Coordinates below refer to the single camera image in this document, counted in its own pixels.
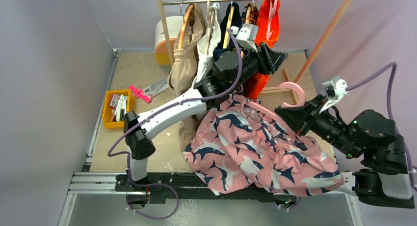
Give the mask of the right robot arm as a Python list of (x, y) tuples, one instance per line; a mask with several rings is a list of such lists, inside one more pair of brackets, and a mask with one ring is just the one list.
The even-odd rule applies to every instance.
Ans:
[(336, 106), (331, 106), (333, 113), (325, 109), (327, 100), (319, 94), (300, 107), (279, 106), (274, 112), (297, 136), (311, 131), (347, 159), (363, 158), (363, 168), (346, 172), (339, 191), (368, 205), (414, 209), (406, 144), (395, 121), (368, 109), (347, 124)]

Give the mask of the pink shark print shorts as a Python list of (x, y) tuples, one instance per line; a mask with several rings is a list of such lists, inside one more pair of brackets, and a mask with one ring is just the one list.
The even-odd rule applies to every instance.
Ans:
[(338, 165), (314, 138), (297, 136), (280, 117), (238, 94), (208, 111), (183, 155), (217, 196), (251, 185), (314, 196), (344, 183)]

